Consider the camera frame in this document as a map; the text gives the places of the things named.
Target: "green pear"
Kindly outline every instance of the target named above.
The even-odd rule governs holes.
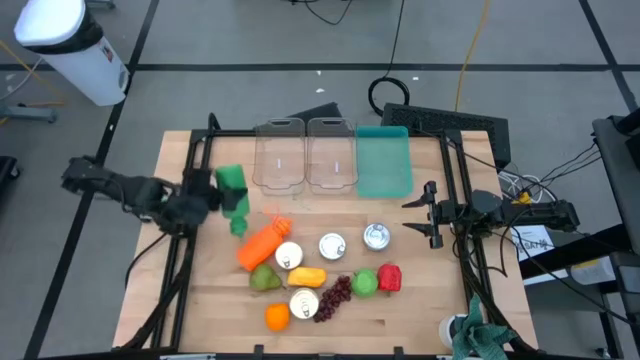
[[[260,264],[251,272],[249,286],[253,290],[266,291],[282,286],[282,280],[268,264]]]
[[[359,297],[366,298],[378,290],[378,277],[371,269],[360,269],[351,280],[351,290]]]

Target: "green bottle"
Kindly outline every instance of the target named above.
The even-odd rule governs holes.
[[[218,189],[222,192],[247,188],[242,165],[238,164],[216,168],[216,181],[218,182]],[[247,220],[244,218],[247,214],[249,214],[249,194],[240,199],[235,210],[231,211],[222,208],[222,216],[231,219],[231,234],[237,237],[243,237],[247,231]]]

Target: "red bell pepper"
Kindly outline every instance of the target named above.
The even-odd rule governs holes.
[[[378,269],[378,289],[382,291],[400,291],[402,271],[398,265],[384,264]]]

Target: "white trash can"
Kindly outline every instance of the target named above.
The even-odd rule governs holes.
[[[124,100],[129,71],[84,0],[29,0],[13,31],[96,105]]]

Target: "yellow cable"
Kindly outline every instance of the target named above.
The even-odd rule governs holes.
[[[482,32],[482,28],[484,27],[484,23],[487,21],[487,14],[489,14],[489,3],[491,0],[484,0],[484,7],[482,8],[482,18],[480,18],[480,24],[478,24],[478,28],[476,29],[475,35],[473,35],[473,41],[471,42],[471,46],[467,51],[467,57],[464,59],[464,64],[462,64],[462,69],[460,69],[460,76],[458,77],[458,90],[456,91],[456,106],[454,107],[454,111],[458,111],[458,103],[460,102],[460,91],[462,91],[462,78],[464,76],[464,71],[467,70],[467,65],[469,61],[471,61],[471,56],[473,55],[473,50],[476,47],[476,42],[478,41],[478,37],[480,37],[480,33]]]
[[[40,81],[42,84],[44,84],[46,87],[48,87],[49,90],[51,90],[52,93],[57,95],[61,100],[60,102],[62,102],[64,104],[65,96],[62,93],[62,91],[58,90],[55,86],[51,85],[51,83],[49,81],[41,78],[40,75],[36,74],[35,71],[31,70],[29,65],[25,64],[25,62],[22,61],[22,59],[20,59],[20,57],[18,55],[16,55],[13,51],[11,51],[11,49],[9,49],[7,44],[5,44],[4,41],[2,41],[2,40],[0,40],[0,47],[2,47],[9,55],[13,56],[13,58],[16,59],[16,61],[18,61],[18,63],[20,63],[20,65],[22,65],[23,68],[25,68],[27,71],[32,73],[31,75],[34,78],[36,78],[36,80]]]

